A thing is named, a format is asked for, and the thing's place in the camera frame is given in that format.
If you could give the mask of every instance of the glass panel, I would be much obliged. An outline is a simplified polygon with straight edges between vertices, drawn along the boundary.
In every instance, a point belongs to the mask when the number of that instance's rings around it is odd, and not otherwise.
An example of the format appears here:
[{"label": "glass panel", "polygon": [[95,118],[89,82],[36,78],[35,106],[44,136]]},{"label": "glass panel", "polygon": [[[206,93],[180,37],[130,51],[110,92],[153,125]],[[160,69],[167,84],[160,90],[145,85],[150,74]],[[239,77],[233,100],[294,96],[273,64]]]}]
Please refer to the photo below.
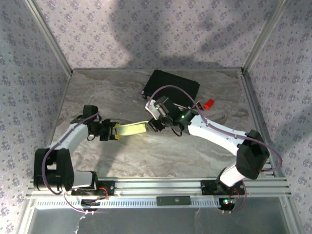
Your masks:
[{"label": "glass panel", "polygon": [[36,210],[29,233],[289,233],[278,197],[248,198],[245,208],[222,214],[217,208],[107,209],[103,214],[71,209]]}]

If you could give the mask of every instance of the black case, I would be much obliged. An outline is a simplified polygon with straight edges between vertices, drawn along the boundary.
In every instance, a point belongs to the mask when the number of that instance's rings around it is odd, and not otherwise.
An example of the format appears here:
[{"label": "black case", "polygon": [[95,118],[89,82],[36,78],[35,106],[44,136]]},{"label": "black case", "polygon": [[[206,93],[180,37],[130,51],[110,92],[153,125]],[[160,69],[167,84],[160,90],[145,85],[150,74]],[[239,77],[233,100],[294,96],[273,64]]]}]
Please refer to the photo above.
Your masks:
[{"label": "black case", "polygon": [[[174,85],[186,91],[194,100],[199,90],[199,83],[190,79],[179,77],[161,70],[154,70],[144,89],[142,90],[142,97],[149,99],[151,95],[160,87],[164,85]],[[165,88],[159,91],[154,100],[166,96],[170,98],[177,106],[187,108],[192,107],[192,101],[180,90],[175,88]]]}]

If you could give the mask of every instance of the red object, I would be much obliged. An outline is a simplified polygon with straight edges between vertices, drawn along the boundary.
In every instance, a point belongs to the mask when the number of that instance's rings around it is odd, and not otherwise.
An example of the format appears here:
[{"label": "red object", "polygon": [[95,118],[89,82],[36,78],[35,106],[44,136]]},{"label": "red object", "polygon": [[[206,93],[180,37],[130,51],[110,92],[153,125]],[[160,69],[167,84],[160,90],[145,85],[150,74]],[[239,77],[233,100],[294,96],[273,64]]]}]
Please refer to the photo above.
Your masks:
[{"label": "red object", "polygon": [[209,108],[213,106],[214,102],[215,101],[213,99],[209,99],[209,101],[207,101],[206,104],[204,105],[205,109],[209,110]]},{"label": "red object", "polygon": [[106,196],[108,196],[108,192],[107,192],[107,190],[104,187],[99,187],[99,189],[104,190],[106,192]]}]

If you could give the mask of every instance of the red block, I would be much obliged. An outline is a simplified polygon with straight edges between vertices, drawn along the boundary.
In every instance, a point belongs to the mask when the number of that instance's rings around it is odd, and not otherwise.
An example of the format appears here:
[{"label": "red block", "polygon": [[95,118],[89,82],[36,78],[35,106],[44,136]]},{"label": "red block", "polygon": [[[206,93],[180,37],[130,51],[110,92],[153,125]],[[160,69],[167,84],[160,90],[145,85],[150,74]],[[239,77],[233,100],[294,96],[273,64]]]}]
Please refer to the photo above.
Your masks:
[{"label": "red block", "polygon": [[207,101],[206,104],[204,105],[205,109],[208,110],[210,107],[212,107],[214,102],[215,101],[213,99],[209,99],[209,101]]}]

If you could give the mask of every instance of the aluminum frame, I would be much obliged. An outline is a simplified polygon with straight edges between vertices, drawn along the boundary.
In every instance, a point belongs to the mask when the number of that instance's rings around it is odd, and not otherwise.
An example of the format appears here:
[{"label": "aluminum frame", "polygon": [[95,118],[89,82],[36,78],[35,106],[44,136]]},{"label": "aluminum frame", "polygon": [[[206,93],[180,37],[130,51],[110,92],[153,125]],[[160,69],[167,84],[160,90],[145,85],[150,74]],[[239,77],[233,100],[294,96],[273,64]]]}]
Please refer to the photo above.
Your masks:
[{"label": "aluminum frame", "polygon": [[[267,135],[265,130],[261,128],[261,113],[256,109],[256,97],[252,95],[252,84],[250,79],[245,78],[242,74],[241,69],[229,69],[231,71],[237,71],[237,76],[241,82],[241,88],[244,93],[245,99],[248,103],[248,109],[250,111],[252,120],[255,124],[255,128],[264,136],[267,140]],[[64,95],[62,98],[62,103],[59,107],[59,112],[62,108],[66,92],[70,83],[69,78]],[[52,141],[54,131],[52,132],[50,139]],[[265,164],[265,169],[275,167],[274,160],[267,162]],[[248,197],[279,197],[281,206],[284,212],[285,220],[288,225],[290,233],[304,233],[303,226],[301,224],[300,218],[296,211],[291,191],[288,187],[286,178],[283,176],[281,171],[277,171],[275,175],[273,173],[264,173],[261,175],[263,177],[258,180],[245,180],[247,187]],[[217,196],[202,196],[200,190],[200,180],[215,179],[215,178],[130,178],[130,177],[116,177],[116,178],[100,178],[100,180],[115,180],[116,190],[114,197],[110,200],[118,201],[120,199],[135,199],[135,201],[145,201],[147,199],[154,199],[159,195],[189,195],[192,201],[196,199],[214,199]],[[19,234],[28,233],[32,216],[36,205],[40,201],[53,202],[60,199],[59,196],[50,194],[49,192],[37,192],[33,191],[31,186],[29,186],[28,193],[26,195],[26,201],[24,208],[22,210],[23,220],[19,224],[18,232]],[[70,202],[74,202],[73,199],[81,199],[81,197],[69,197]]]},{"label": "aluminum frame", "polygon": [[52,143],[53,136],[54,136],[55,130],[56,130],[57,125],[58,125],[59,116],[60,116],[60,113],[62,111],[62,107],[63,107],[64,101],[65,101],[65,97],[66,97],[66,94],[67,94],[67,90],[68,90],[68,86],[69,86],[71,78],[72,78],[72,74],[70,74],[68,76],[68,79],[67,79],[67,82],[66,82],[66,85],[65,85],[65,88],[64,88],[64,92],[63,92],[63,95],[62,95],[62,99],[61,99],[59,107],[58,107],[57,117],[54,120],[53,128],[52,128],[51,134],[49,136],[47,146],[51,145],[51,143]]},{"label": "aluminum frame", "polygon": [[48,42],[49,46],[52,49],[52,52],[57,57],[60,65],[64,69],[65,73],[69,76],[72,74],[72,69],[70,65],[68,64],[62,50],[59,48],[58,43],[53,37],[53,34],[51,30],[49,29],[49,26],[45,22],[44,18],[42,17],[42,13],[40,12],[37,4],[33,0],[24,0],[26,5],[28,6],[31,14],[33,15],[34,20],[37,22],[38,27],[42,34],[44,35],[46,41]]},{"label": "aluminum frame", "polygon": [[254,62],[258,58],[264,44],[268,40],[271,32],[273,31],[276,23],[278,22],[279,17],[282,15],[284,9],[286,8],[287,4],[290,0],[277,0],[276,4],[274,5],[271,14],[269,15],[265,25],[263,26],[251,52],[249,53],[248,58],[244,64],[244,71],[250,71],[251,67],[253,66]]}]

